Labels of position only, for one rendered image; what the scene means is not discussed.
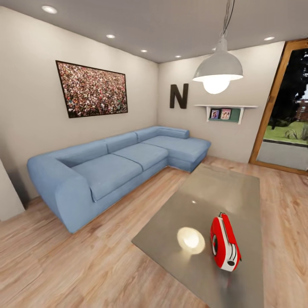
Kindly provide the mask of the radio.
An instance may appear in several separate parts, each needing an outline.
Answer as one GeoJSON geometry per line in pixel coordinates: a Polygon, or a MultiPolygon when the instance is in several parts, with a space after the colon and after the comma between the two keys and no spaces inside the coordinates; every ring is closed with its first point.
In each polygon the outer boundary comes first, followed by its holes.
{"type": "Polygon", "coordinates": [[[213,220],[210,234],[217,266],[233,272],[242,259],[228,215],[221,213],[213,220]]]}

